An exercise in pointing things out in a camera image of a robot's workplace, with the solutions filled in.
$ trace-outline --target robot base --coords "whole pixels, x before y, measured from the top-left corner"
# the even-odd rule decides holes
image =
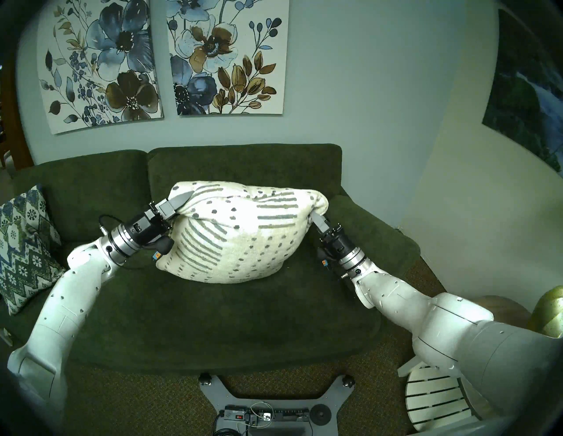
[[[222,381],[217,376],[202,374],[199,377],[199,388],[203,394],[211,402],[217,413],[219,411],[230,409],[248,409],[255,403],[264,401],[271,405],[274,411],[308,411],[304,414],[303,420],[290,421],[286,419],[273,419],[269,422],[259,420],[257,428],[250,427],[248,429],[249,436],[267,436],[284,434],[288,436],[338,436],[338,425],[336,422],[336,414],[342,407],[346,399],[354,391],[356,382],[349,375],[340,375],[332,383],[330,388],[319,398],[314,399],[297,399],[297,400],[277,400],[277,399],[248,399],[237,398],[232,395]],[[264,408],[261,403],[256,405],[254,410]],[[244,421],[229,420],[220,417],[217,420],[216,429],[230,428],[244,434],[246,431]]]

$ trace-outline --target decorative pillow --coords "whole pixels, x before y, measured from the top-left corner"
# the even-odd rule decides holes
[[[0,208],[0,293],[10,315],[15,315],[33,295],[62,276],[64,268],[50,254],[61,240],[40,185]]]
[[[157,267],[205,283],[240,283],[279,271],[309,230],[311,211],[328,209],[318,191],[233,182],[180,182],[169,198],[188,191],[194,193],[173,224],[174,247]]]

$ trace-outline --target brown flower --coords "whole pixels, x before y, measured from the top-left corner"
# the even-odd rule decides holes
[[[221,67],[227,68],[237,56],[236,48],[232,47],[237,36],[236,26],[228,23],[215,26],[213,15],[200,23],[205,29],[192,26],[182,32],[176,40],[176,51],[189,60],[194,72],[216,73]]]
[[[146,74],[119,73],[117,83],[106,89],[106,102],[112,112],[121,112],[121,121],[149,120],[158,110],[158,95]]]

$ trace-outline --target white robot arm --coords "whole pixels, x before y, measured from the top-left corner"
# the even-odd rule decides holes
[[[312,213],[322,255],[335,262],[367,307],[413,334],[420,361],[444,375],[465,377],[502,416],[519,412],[540,386],[563,341],[495,322],[487,309],[459,296],[434,298],[378,268],[338,224]]]
[[[65,365],[78,331],[86,321],[101,285],[134,253],[144,248],[162,254],[172,249],[166,236],[167,220],[176,214],[193,192],[183,192],[158,204],[104,234],[68,256],[70,270],[49,291],[27,343],[13,351],[8,369],[20,392],[53,430],[60,430],[66,400]]]

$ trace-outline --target floral painting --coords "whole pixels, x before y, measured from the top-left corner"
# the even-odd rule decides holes
[[[38,85],[52,133],[162,117],[145,0],[51,0]]]
[[[563,177],[563,71],[537,36],[502,9],[497,67],[483,124]]]
[[[289,0],[166,0],[178,115],[281,114]]]

